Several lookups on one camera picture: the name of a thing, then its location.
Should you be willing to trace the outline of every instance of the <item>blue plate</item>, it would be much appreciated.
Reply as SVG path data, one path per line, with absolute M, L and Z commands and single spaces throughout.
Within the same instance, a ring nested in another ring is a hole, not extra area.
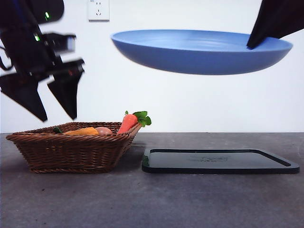
M 258 71 L 280 61 L 292 44 L 266 38 L 247 48 L 249 34 L 200 30 L 134 30 L 112 41 L 130 60 L 156 69 L 200 75 Z

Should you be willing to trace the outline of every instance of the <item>toy carrot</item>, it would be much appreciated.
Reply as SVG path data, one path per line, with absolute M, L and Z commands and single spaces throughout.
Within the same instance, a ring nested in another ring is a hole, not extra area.
M 129 114 L 128 111 L 125 111 L 125 116 L 123 118 L 122 125 L 119 128 L 117 134 L 127 132 L 137 123 L 140 123 L 142 127 L 145 127 L 146 125 L 151 125 L 151 119 L 147 116 L 147 114 L 147 111 L 136 112 L 133 114 Z
M 68 134 L 68 135 L 98 134 L 98 131 L 93 127 L 87 127 L 79 130 L 65 132 L 64 134 Z

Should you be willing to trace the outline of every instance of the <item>orange carrot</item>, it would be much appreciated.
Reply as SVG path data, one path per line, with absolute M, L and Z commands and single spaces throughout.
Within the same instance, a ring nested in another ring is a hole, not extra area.
M 98 131 L 93 127 L 81 128 L 79 130 L 65 132 L 68 135 L 85 135 L 85 134 L 98 134 Z
M 122 125 L 120 126 L 117 134 L 127 132 L 130 128 L 137 124 L 137 117 L 133 114 L 126 114 L 123 118 Z

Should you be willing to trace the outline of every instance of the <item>white wall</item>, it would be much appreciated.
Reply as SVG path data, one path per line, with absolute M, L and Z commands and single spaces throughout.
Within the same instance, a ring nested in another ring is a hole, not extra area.
M 43 32 L 76 33 L 85 74 L 78 87 L 75 121 L 121 121 L 125 110 L 147 110 L 152 125 L 141 132 L 304 131 L 304 30 L 276 65 L 254 73 L 202 76 L 136 64 L 119 53 L 110 35 L 131 29 L 201 29 L 251 33 L 260 0 L 110 0 L 110 22 L 89 23 L 86 0 L 65 0 L 64 17 Z M 47 82 L 39 94 L 48 115 L 42 123 L 1 94 L 1 132 L 70 122 Z

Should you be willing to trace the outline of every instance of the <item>gray table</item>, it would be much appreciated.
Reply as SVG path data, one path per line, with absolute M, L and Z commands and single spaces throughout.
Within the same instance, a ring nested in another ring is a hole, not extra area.
M 304 172 L 150 174 L 145 148 L 266 150 L 304 166 L 304 133 L 139 133 L 105 174 L 33 174 L 1 135 L 2 228 L 303 228 Z

